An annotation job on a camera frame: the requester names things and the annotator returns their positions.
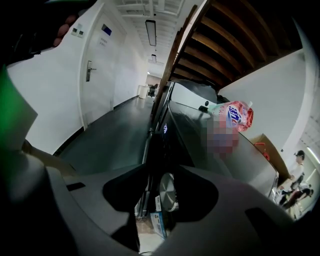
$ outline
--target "ceiling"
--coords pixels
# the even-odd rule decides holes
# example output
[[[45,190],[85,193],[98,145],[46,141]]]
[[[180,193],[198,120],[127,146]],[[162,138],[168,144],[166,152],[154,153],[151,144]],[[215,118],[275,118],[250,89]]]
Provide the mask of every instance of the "ceiling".
[[[203,0],[114,0],[124,19],[131,19],[148,57],[148,71],[162,77],[177,31],[183,26],[193,4]],[[156,46],[149,44],[146,20],[156,22]],[[153,63],[151,55],[156,55]]]

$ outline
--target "snack bag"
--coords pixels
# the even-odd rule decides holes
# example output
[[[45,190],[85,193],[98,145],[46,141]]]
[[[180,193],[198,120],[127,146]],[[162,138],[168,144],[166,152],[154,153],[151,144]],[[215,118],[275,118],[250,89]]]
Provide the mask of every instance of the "snack bag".
[[[208,112],[219,116],[219,120],[225,121],[227,126],[236,127],[239,132],[250,128],[254,118],[254,111],[242,101],[211,105]]]

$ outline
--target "box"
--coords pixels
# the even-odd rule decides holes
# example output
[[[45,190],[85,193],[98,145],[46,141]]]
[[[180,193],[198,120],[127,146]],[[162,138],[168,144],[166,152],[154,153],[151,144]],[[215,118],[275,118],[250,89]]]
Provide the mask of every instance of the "box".
[[[150,213],[153,230],[163,239],[167,238],[162,212]]]
[[[274,167],[274,169],[279,173],[278,186],[284,183],[287,179],[289,179],[290,175],[288,172],[288,168],[280,156],[276,147],[272,144],[272,142],[268,139],[268,137],[264,134],[261,134],[258,137],[250,139],[251,143],[265,143],[264,145],[255,146],[261,153],[268,153],[270,156],[270,164]]]

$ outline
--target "wooden staircase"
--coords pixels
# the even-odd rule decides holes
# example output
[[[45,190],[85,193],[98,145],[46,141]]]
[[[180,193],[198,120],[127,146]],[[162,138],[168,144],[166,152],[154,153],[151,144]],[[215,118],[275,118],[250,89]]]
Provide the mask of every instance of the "wooden staircase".
[[[192,80],[218,91],[301,49],[292,18],[262,2],[208,0],[173,64],[169,81]]]

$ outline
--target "doorway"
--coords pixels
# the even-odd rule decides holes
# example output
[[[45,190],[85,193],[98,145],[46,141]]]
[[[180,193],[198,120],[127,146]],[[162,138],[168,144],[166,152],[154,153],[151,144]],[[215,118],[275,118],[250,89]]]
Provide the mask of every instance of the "doorway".
[[[113,15],[99,12],[89,35],[80,74],[80,107],[87,126],[114,107],[119,55],[126,32]]]

